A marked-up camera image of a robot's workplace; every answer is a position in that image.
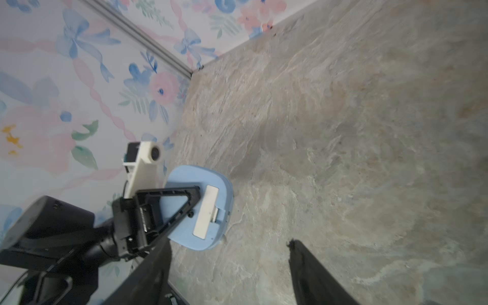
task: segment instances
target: blue bow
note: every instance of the blue bow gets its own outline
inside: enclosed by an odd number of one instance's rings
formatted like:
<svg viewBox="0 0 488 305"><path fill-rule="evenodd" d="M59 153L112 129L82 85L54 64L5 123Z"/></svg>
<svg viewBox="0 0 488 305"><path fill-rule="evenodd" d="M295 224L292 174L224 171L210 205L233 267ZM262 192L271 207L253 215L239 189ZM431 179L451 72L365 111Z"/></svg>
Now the blue bow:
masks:
<svg viewBox="0 0 488 305"><path fill-rule="evenodd" d="M60 93L49 77L35 82L31 89L21 80L1 71L0 91L19 102L38 109L49 107L50 99L56 98Z"/></svg>
<svg viewBox="0 0 488 305"><path fill-rule="evenodd" d="M38 0L29 0L28 2L33 7L39 7L40 6ZM29 5L19 3L19 1L17 1L17 0L7 0L7 4L11 7L18 7L19 10L21 12L24 12L24 13L31 13L32 12L32 9Z"/></svg>
<svg viewBox="0 0 488 305"><path fill-rule="evenodd" d="M215 48L204 48L200 46L196 46L195 44L201 43L202 40L200 37L198 37L197 33L193 31L192 29L187 29L184 32L184 38L182 39L182 42L177 42L175 44L175 50L180 52L182 55L186 54L186 51L188 52L197 60L197 68L201 68L202 65L200 62L202 61L202 57L200 54L207 55L213 58L218 58L217 55L215 55Z"/></svg>
<svg viewBox="0 0 488 305"><path fill-rule="evenodd" d="M78 57L77 46L79 46L100 62L100 71L102 72L105 81L108 82L109 78L114 78L103 64L100 51L92 44L81 41L80 38L83 38L85 41L100 44L117 44L121 43L120 40L110 38L109 29L92 35L83 34L83 32L89 28L90 24L73 9L65 9L62 16L66 26L64 27L64 34L58 35L58 39L56 40L56 50L61 55L75 59Z"/></svg>

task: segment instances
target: black cable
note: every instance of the black cable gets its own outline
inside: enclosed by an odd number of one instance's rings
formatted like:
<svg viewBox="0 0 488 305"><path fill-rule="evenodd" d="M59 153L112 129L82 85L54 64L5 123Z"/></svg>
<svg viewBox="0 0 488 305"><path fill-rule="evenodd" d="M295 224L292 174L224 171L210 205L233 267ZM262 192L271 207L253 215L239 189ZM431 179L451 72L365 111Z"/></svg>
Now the black cable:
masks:
<svg viewBox="0 0 488 305"><path fill-rule="evenodd" d="M127 186L127 183L129 183L129 180L125 180L125 183L123 184L122 198L125 196L125 187Z"/></svg>
<svg viewBox="0 0 488 305"><path fill-rule="evenodd" d="M3 296L3 298L1 299L0 301L0 305L3 303L3 301L5 301L5 299L8 297L8 295L10 294L10 292L12 292L12 289L14 289L14 287L20 282L20 280L29 272L29 270L27 270L26 272L22 273L21 276L19 276L19 278L15 281L15 283L12 284L12 286L10 286L10 288L7 290L7 293L5 293L5 295Z"/></svg>

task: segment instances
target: yellow flower center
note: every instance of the yellow flower center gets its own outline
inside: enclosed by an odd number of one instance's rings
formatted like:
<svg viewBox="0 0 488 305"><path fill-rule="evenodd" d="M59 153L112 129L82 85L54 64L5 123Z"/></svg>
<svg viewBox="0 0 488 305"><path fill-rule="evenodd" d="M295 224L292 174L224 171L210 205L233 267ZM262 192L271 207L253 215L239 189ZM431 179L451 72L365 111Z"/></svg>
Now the yellow flower center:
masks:
<svg viewBox="0 0 488 305"><path fill-rule="evenodd" d="M12 130L15 129L15 127L17 127L15 124L13 125L9 125L9 126L5 126L1 131L2 133L5 133L6 134L6 139L7 139L7 142L10 142L12 143L13 145L17 146L18 148L22 149L24 148L24 146L22 146L22 144L19 143L20 141L20 138L16 138L12 135ZM18 156L19 153L15 150L11 150L8 152L9 155L13 155L13 156Z"/></svg>

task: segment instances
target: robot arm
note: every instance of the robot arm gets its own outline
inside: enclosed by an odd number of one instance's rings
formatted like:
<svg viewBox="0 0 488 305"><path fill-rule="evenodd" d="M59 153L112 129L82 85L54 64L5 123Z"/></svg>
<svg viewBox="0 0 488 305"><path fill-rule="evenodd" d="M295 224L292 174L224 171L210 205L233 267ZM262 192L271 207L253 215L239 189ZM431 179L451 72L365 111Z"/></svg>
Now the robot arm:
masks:
<svg viewBox="0 0 488 305"><path fill-rule="evenodd" d="M29 269L19 304L86 304L98 288L100 266L169 246L168 234L186 216L193 217L201 194L198 186L155 188L160 156L154 142L128 145L127 188L112 203L113 219L97 228L92 212L48 196L23 213L0 247L0 264ZM164 196L187 197L165 222L159 204Z"/></svg>

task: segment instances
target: metal rail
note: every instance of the metal rail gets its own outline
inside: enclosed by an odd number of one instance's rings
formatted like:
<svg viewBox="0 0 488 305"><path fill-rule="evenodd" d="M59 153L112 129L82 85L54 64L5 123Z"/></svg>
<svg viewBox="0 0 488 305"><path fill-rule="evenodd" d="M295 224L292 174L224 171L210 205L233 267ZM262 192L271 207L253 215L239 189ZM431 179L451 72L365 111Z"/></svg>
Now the metal rail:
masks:
<svg viewBox="0 0 488 305"><path fill-rule="evenodd" d="M103 16L119 30L129 35L132 39L141 44L154 56L165 61L169 66L182 73L188 79L191 78L192 71L173 54L164 49L157 41L149 37L145 32L132 23L127 17L115 10L104 0L80 0L89 8Z"/></svg>

